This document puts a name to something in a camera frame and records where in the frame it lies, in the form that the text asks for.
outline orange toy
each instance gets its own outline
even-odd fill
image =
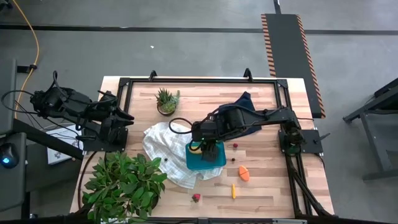
[[[244,166],[239,166],[239,176],[242,178],[243,181],[250,180],[250,173]]]

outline teal container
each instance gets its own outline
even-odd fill
[[[199,142],[193,142],[192,146],[198,146]],[[201,154],[193,154],[189,151],[189,143],[185,146],[187,155],[187,167],[190,170],[206,170],[223,167],[226,164],[226,156],[223,142],[217,142],[218,156],[214,162],[208,162],[201,159]]]

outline small red object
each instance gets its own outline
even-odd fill
[[[199,202],[199,200],[200,200],[200,194],[194,194],[194,195],[192,196],[192,199],[193,199],[193,201],[194,201],[195,203]]]

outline green leafy plant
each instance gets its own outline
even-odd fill
[[[180,90],[177,90],[177,94],[173,96],[168,90],[161,88],[158,91],[158,95],[155,96],[157,100],[157,106],[165,113],[171,113],[175,111],[180,101]]]
[[[88,218],[96,223],[101,219],[108,223],[110,218],[123,221],[129,217],[129,223],[147,220],[165,190],[167,174],[159,169],[161,161],[147,161],[142,154],[130,158],[125,152],[107,153],[106,161],[100,158],[93,167],[95,178],[85,184],[92,192],[83,192],[83,203],[94,204]]]

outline white paper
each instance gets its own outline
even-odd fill
[[[75,130],[75,125],[71,125],[67,127],[71,130]],[[71,144],[72,146],[78,147],[78,144],[80,146],[80,149],[83,150],[83,143],[81,141],[78,141],[76,138],[76,133],[73,131],[70,131],[66,128],[58,128],[55,130],[47,131],[47,134],[50,134],[68,144]],[[61,152],[55,151],[49,147],[47,147],[47,162],[49,165],[52,164],[57,164],[59,162],[65,161],[67,159],[70,159],[72,157],[67,156],[65,154],[62,154]]]

